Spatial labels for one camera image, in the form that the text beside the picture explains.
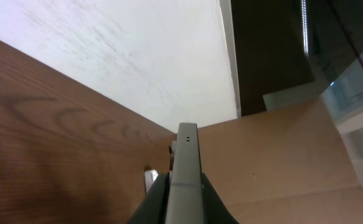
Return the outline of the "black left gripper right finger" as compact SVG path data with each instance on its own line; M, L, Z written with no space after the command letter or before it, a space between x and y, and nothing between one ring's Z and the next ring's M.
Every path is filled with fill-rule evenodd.
M239 224L216 193L205 173L201 174L207 224Z

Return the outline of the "bronze Galaxy smartphone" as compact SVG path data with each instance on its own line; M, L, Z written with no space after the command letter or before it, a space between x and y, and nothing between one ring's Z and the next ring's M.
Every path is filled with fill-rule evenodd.
M180 123L171 149L173 165L165 223L204 224L197 124Z

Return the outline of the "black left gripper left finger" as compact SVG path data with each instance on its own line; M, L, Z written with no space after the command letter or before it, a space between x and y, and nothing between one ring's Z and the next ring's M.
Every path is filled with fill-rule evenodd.
M127 224L164 224L169 185L169 174L159 174Z

